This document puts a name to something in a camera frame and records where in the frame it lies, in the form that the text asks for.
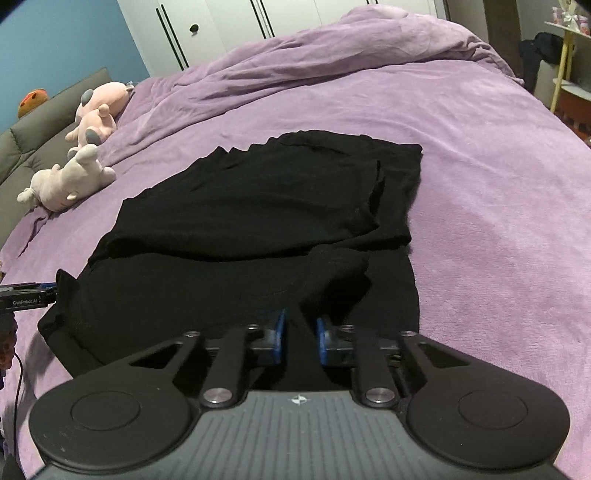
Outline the black long-sleeve sweater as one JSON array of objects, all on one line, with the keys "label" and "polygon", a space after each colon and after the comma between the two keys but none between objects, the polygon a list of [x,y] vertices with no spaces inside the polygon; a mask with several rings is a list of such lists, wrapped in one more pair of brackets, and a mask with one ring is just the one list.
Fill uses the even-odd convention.
[{"label": "black long-sleeve sweater", "polygon": [[415,330],[407,212],[422,149],[325,131],[217,149],[124,201],[39,321],[72,374],[188,331],[286,322],[287,389],[329,387],[318,320]]}]

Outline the dark clothes on chair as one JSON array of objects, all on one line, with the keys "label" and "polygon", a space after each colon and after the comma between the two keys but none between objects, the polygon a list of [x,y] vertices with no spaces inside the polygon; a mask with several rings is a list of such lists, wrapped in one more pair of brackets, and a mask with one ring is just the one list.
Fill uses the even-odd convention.
[{"label": "dark clothes on chair", "polygon": [[539,32],[533,40],[523,40],[518,51],[523,64],[525,89],[534,93],[542,61],[559,65],[562,56],[563,39],[558,35]]}]

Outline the white plush toy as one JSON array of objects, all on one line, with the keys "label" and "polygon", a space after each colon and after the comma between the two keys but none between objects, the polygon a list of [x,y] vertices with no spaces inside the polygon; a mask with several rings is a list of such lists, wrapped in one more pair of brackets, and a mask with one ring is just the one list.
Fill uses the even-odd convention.
[{"label": "white plush toy", "polygon": [[99,162],[98,147],[87,144],[79,149],[72,148],[63,167],[55,164],[50,169],[36,172],[30,185],[17,195],[17,202],[60,213],[115,180],[115,171]]}]

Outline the grey padded headboard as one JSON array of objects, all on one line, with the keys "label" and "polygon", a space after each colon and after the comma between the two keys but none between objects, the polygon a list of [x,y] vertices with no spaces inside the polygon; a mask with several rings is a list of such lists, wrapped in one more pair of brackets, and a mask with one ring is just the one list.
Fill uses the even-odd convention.
[{"label": "grey padded headboard", "polygon": [[70,144],[65,135],[75,126],[81,95],[110,80],[108,70],[102,68],[62,90],[1,133],[2,242],[29,212],[26,205],[17,202],[17,195],[30,185],[34,173],[66,163]]}]

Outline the orange plush toy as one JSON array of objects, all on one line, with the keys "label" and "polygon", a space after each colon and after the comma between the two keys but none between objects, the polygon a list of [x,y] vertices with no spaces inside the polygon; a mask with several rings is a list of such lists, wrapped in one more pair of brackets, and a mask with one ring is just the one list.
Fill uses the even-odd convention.
[{"label": "orange plush toy", "polygon": [[49,99],[45,89],[35,89],[25,95],[20,101],[17,109],[17,117],[22,118],[32,110],[36,109]]}]

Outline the pink plush toy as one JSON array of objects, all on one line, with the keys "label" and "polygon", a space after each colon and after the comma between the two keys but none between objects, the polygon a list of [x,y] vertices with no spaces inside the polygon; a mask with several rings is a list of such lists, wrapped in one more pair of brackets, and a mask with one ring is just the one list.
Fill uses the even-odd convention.
[{"label": "pink plush toy", "polygon": [[125,109],[133,91],[131,83],[108,82],[81,95],[75,113],[76,126],[65,135],[68,143],[76,142],[68,150],[68,159],[88,144],[102,145],[117,130],[115,119]]}]

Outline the purple bed blanket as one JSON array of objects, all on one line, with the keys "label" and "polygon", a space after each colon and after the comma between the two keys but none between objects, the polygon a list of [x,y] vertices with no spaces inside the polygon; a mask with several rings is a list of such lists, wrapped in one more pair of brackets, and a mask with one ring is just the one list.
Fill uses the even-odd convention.
[{"label": "purple bed blanket", "polygon": [[80,272],[123,200],[216,148],[300,130],[422,146],[421,329],[560,395],[558,466],[588,478],[590,151],[461,25],[362,6],[141,82],[102,153],[116,181],[59,216],[27,215],[1,251],[6,281]]}]

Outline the white wardrobe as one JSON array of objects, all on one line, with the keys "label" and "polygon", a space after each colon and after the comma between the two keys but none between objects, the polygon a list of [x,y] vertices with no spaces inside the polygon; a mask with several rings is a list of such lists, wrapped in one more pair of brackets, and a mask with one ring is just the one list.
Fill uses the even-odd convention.
[{"label": "white wardrobe", "polygon": [[236,47],[338,21],[367,0],[127,0],[121,10],[150,76],[166,76]]}]

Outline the yellow side table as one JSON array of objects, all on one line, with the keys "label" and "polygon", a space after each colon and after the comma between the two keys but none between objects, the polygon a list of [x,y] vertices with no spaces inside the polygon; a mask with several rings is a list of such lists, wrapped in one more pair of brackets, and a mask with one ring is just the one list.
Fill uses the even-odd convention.
[{"label": "yellow side table", "polygon": [[590,103],[590,91],[581,87],[578,83],[571,80],[573,58],[575,52],[575,37],[579,36],[590,40],[590,36],[581,33],[577,29],[564,26],[562,24],[546,21],[547,26],[561,30],[564,33],[561,49],[561,59],[558,66],[557,76],[553,79],[554,90],[550,101],[550,111],[555,114],[559,105],[562,93],[567,93],[581,101]]}]

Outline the brown door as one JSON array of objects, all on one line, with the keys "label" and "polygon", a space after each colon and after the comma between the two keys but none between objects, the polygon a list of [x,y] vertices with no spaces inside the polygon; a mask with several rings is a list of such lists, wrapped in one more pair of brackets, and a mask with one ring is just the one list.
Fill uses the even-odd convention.
[{"label": "brown door", "polygon": [[521,28],[515,0],[484,0],[488,43],[508,63],[513,72],[522,76],[522,60],[519,54]]}]

